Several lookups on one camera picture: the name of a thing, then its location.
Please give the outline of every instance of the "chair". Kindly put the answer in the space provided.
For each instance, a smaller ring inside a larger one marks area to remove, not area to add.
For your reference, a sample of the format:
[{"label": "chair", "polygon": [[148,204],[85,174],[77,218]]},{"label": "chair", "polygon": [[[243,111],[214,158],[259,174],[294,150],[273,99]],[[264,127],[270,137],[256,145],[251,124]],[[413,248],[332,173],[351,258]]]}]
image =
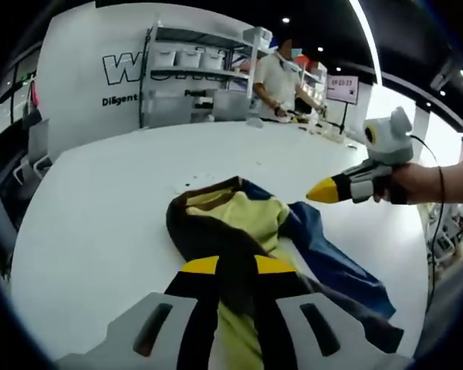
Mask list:
[{"label": "chair", "polygon": [[42,180],[52,166],[48,153],[48,125],[49,120],[45,119],[29,128],[28,153],[21,165],[13,171],[14,178],[21,185],[34,180],[34,177]]}]

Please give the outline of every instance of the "sign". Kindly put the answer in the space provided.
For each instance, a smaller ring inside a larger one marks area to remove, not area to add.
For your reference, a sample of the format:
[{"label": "sign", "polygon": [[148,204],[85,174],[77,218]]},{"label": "sign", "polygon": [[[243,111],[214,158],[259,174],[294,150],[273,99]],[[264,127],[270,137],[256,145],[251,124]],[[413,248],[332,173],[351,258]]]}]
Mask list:
[{"label": "sign", "polygon": [[357,104],[357,76],[327,76],[326,98],[340,102]]}]

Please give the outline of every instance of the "wrist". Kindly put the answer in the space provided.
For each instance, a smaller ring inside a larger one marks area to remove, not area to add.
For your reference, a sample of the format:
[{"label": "wrist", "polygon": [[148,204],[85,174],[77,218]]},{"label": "wrist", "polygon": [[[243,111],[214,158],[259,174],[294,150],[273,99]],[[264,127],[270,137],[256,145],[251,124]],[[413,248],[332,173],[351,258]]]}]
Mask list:
[{"label": "wrist", "polygon": [[424,177],[425,194],[422,194],[429,202],[440,202],[443,197],[443,189],[441,184],[441,174],[439,167],[428,167],[425,169],[426,174]]}]

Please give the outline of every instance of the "white bin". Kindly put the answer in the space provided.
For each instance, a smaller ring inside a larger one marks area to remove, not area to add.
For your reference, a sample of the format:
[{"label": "white bin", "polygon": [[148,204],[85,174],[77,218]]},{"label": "white bin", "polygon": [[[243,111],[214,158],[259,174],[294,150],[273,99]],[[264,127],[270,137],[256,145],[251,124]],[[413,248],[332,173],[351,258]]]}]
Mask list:
[{"label": "white bin", "polygon": [[177,66],[198,68],[201,62],[200,50],[178,50],[177,52]]},{"label": "white bin", "polygon": [[175,63],[175,50],[157,50],[154,53],[154,66],[171,67]]},{"label": "white bin", "polygon": [[201,58],[201,68],[203,69],[223,69],[223,58],[225,56],[219,52],[206,51]]}]

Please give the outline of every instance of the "white shirt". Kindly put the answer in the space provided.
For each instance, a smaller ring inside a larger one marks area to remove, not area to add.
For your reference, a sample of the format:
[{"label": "white shirt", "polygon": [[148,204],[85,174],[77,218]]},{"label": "white shirt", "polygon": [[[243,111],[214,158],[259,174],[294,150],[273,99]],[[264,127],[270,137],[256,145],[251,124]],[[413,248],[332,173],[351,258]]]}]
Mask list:
[{"label": "white shirt", "polygon": [[[281,104],[284,110],[295,109],[295,87],[300,83],[299,67],[276,53],[259,60],[255,69],[254,83],[262,83],[268,95]],[[261,118],[289,122],[289,117],[277,117],[273,109],[261,102]]]}]

